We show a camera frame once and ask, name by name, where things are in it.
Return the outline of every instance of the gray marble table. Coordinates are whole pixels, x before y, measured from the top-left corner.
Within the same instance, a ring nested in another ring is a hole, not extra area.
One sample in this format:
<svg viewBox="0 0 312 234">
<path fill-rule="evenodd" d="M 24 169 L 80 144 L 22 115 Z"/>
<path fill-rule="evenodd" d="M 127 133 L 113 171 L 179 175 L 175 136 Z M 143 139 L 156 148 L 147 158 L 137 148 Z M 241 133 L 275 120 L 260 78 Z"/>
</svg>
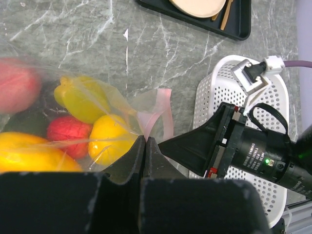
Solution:
<svg viewBox="0 0 312 234">
<path fill-rule="evenodd" d="M 101 78 L 129 98 L 171 88 L 179 135 L 192 128 L 197 85 L 223 57 L 297 58 L 295 1 L 252 2 L 252 32 L 243 42 L 145 9 L 135 0 L 2 0 L 0 38 L 57 68 Z M 301 132 L 298 71 L 282 77 L 295 139 Z"/>
</svg>

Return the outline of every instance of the plastic bag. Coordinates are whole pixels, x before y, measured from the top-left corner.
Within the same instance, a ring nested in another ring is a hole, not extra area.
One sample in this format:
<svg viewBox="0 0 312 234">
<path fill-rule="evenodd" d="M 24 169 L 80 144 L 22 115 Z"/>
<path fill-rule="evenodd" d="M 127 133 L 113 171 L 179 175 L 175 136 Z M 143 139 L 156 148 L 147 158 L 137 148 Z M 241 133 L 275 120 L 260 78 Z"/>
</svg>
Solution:
<svg viewBox="0 0 312 234">
<path fill-rule="evenodd" d="M 0 172 L 100 171 L 138 135 L 173 137 L 170 89 L 117 88 L 47 66 L 0 42 Z"/>
</svg>

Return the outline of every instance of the yellow fruit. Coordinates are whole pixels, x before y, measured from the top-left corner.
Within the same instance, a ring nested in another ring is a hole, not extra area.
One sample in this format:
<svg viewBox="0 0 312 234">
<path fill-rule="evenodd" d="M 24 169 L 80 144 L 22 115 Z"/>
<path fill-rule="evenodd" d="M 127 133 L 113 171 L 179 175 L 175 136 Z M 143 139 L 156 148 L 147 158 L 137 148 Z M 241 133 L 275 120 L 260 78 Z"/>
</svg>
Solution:
<svg viewBox="0 0 312 234">
<path fill-rule="evenodd" d="M 102 116 L 93 125 L 89 142 L 89 155 L 98 164 L 110 166 L 135 142 L 137 136 L 129 133 L 125 121 L 116 115 Z"/>
<path fill-rule="evenodd" d="M 63 151 L 44 145 L 47 140 L 24 133 L 0 133 L 0 172 L 81 172 Z"/>
<path fill-rule="evenodd" d="M 62 77 L 60 86 L 54 90 L 54 98 L 76 119 L 94 123 L 110 111 L 100 81 L 91 77 Z"/>
</svg>

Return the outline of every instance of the white basket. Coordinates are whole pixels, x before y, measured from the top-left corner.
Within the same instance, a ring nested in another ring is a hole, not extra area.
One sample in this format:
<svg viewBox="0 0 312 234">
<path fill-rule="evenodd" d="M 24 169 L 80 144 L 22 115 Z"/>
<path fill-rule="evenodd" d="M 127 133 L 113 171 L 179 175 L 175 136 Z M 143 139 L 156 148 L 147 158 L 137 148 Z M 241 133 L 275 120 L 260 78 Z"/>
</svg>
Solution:
<svg viewBox="0 0 312 234">
<path fill-rule="evenodd" d="M 193 129 L 204 124 L 223 101 L 238 106 L 243 105 L 246 95 L 234 80 L 231 68 L 245 59 L 249 58 L 235 55 L 223 58 L 215 66 L 213 72 L 199 83 L 196 92 Z M 253 64 L 259 63 L 252 59 L 249 60 Z M 259 102 L 270 104 L 279 110 L 289 122 L 289 97 L 286 85 L 280 75 L 270 76 L 269 79 L 272 81 L 272 86 L 261 96 Z M 284 132 L 283 126 L 271 114 L 256 108 L 254 115 L 265 127 Z M 257 128 L 250 120 L 248 120 L 247 126 Z M 201 177 L 190 172 L 189 178 Z M 229 167 L 225 178 L 245 179 L 253 184 L 261 197 L 269 226 L 273 227 L 279 221 L 285 209 L 287 189 L 232 166 Z"/>
</svg>

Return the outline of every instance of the cable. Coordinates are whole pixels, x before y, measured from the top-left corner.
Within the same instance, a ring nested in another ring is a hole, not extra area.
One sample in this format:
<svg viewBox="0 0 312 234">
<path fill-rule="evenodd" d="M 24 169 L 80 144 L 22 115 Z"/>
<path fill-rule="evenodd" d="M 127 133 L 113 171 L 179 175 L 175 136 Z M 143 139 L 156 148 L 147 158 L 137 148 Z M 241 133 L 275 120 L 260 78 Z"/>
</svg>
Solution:
<svg viewBox="0 0 312 234">
<path fill-rule="evenodd" d="M 284 61 L 285 67 L 308 67 L 312 68 L 312 62 L 303 60 Z"/>
<path fill-rule="evenodd" d="M 292 221 L 292 218 L 293 218 L 293 214 L 292 214 L 292 212 L 290 211 L 290 209 L 287 206 L 285 207 L 285 210 L 287 210 L 288 214 L 289 214 L 289 219 L 288 219 L 287 225 L 285 227 L 285 233 L 287 233 L 287 229 L 288 229 L 289 225 L 291 224 L 291 221 Z"/>
</svg>

